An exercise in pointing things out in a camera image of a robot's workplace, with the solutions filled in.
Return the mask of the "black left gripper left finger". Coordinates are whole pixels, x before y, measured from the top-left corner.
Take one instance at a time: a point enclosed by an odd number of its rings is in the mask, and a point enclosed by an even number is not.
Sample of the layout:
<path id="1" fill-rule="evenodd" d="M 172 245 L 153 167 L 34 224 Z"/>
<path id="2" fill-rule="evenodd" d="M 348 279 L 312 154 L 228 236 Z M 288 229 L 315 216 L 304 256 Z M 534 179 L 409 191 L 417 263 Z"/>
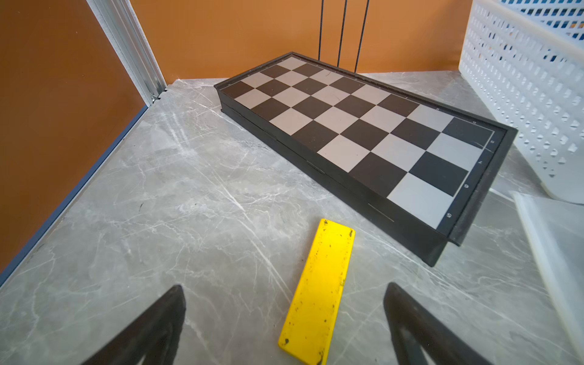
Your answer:
<path id="1" fill-rule="evenodd" d="M 183 287 L 172 286 L 85 364 L 172 364 L 186 317 Z"/>

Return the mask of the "clear zip bag blue seal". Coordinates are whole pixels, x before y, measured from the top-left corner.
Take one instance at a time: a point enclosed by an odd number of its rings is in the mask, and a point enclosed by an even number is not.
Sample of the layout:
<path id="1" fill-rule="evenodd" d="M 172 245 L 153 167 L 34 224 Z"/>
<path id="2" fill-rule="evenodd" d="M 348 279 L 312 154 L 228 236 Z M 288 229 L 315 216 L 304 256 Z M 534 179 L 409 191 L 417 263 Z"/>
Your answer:
<path id="1" fill-rule="evenodd" d="M 554 307 L 583 358 L 583 206 L 518 192 L 513 200 Z"/>

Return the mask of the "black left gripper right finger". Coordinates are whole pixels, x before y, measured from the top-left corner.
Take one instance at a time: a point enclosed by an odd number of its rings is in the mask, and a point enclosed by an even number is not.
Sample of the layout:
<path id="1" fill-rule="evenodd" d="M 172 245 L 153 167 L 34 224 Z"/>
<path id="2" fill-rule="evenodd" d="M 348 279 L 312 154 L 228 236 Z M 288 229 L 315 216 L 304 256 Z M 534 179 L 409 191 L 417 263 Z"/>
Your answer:
<path id="1" fill-rule="evenodd" d="M 383 307 L 399 364 L 489 364 L 395 282 Z"/>

